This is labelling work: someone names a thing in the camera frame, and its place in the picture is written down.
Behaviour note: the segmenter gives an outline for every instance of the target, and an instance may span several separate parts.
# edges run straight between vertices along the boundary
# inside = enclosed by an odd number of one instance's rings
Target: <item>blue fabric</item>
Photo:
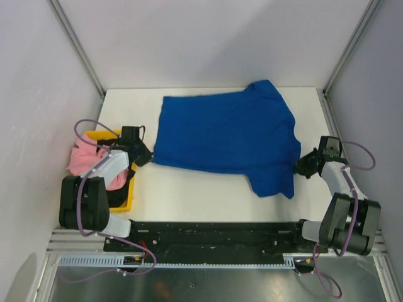
[[[258,196],[294,195],[301,145],[295,119],[270,81],[240,92],[164,97],[153,161],[199,171],[245,174]]]

